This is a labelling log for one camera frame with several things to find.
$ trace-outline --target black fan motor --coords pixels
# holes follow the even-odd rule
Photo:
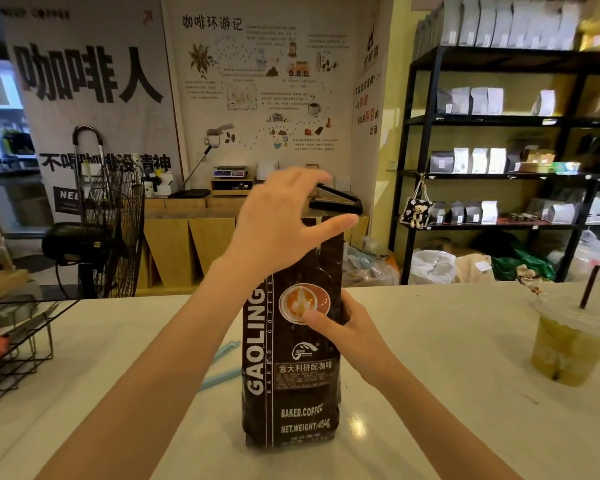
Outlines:
[[[118,247],[109,230],[97,224],[59,222],[42,238],[43,254],[60,266],[76,263],[101,266],[111,250]]]

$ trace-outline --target plastic cup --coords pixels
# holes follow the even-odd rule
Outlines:
[[[571,387],[589,379],[600,361],[600,305],[578,305],[579,296],[542,293],[531,364],[544,377]]]

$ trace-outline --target black straw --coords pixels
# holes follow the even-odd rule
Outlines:
[[[584,295],[582,295],[582,300],[580,302],[581,309],[585,309],[587,306],[587,302],[589,301],[589,295],[591,294],[591,290],[593,289],[593,283],[596,282],[596,276],[600,271],[600,265],[593,266],[593,271],[591,272],[591,276],[589,277],[589,282],[587,283],[587,287],[584,288]]]

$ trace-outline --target white table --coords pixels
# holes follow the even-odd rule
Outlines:
[[[531,368],[536,314],[528,290],[493,283],[351,292],[401,361],[520,475],[600,480],[600,364],[581,388]],[[32,479],[186,298],[82,301],[58,319],[56,357],[0,403],[0,480]],[[236,320],[225,341],[239,339]],[[210,374],[236,366],[239,351]],[[240,387],[237,378],[196,397],[154,479],[437,478],[396,414],[346,361],[340,427],[324,444],[248,449]]]

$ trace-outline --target light blue plastic stick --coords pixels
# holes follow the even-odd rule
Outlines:
[[[222,384],[223,382],[228,381],[229,379],[238,377],[238,376],[240,376],[241,373],[242,373],[241,368],[236,367],[235,369],[230,369],[228,371],[220,372],[219,374],[216,374],[215,376],[208,377],[202,381],[202,385],[200,386],[200,389],[198,389],[198,392],[200,392],[204,389],[208,389],[209,387],[213,387],[213,386],[217,386],[218,384]]]
[[[216,363],[219,359],[227,355],[233,349],[237,349],[238,347],[240,347],[240,340],[236,340],[235,342],[229,342],[228,344],[221,346],[218,349],[218,352],[216,352],[216,355],[214,356],[213,363]]]

